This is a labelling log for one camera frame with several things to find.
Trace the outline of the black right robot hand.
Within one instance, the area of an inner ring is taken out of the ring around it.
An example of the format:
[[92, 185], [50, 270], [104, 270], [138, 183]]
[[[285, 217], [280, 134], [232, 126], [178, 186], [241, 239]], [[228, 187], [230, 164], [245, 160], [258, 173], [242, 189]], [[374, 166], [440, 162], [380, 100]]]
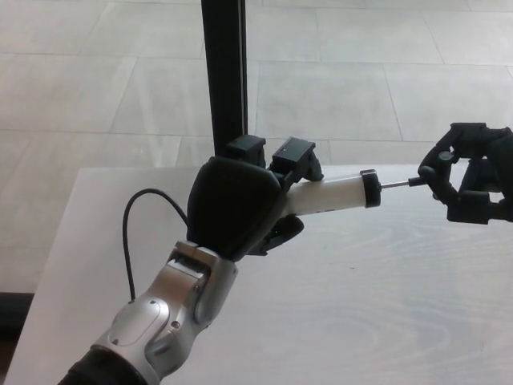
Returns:
[[451, 222], [512, 221], [512, 130], [452, 123], [418, 167]]

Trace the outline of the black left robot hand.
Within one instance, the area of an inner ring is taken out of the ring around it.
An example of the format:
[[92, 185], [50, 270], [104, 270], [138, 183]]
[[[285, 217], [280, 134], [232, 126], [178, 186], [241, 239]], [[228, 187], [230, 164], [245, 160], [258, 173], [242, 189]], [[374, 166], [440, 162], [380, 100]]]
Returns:
[[302, 179], [323, 179], [315, 143], [291, 137], [265, 163], [265, 139], [244, 135], [199, 170], [188, 198], [187, 239], [237, 262], [265, 256], [302, 232], [286, 198]]

